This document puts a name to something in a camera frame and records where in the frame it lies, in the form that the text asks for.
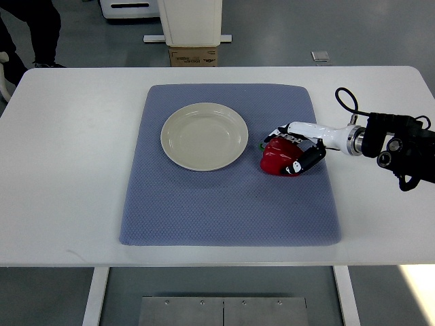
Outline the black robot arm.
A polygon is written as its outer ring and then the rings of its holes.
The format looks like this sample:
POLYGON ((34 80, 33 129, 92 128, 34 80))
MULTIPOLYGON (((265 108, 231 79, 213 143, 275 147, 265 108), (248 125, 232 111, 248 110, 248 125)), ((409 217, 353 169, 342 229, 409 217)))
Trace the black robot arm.
POLYGON ((352 113, 345 142, 350 154, 374 158, 379 167, 392 171, 404 192, 420 181, 434 182, 434 131, 429 117, 360 111, 356 97, 344 87, 336 89, 335 98, 352 113))

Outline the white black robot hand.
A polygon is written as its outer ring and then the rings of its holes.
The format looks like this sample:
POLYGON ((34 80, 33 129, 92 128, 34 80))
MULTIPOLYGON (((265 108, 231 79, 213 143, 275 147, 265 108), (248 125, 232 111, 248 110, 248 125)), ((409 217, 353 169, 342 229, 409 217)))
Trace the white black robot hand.
POLYGON ((300 174, 307 172, 326 156, 327 149, 341 151, 350 156, 362 154, 361 143, 365 128, 353 124, 335 129, 319 124, 292 122, 271 132, 260 144, 262 153, 267 143, 281 137, 293 142, 304 151, 294 163, 294 170, 300 174))

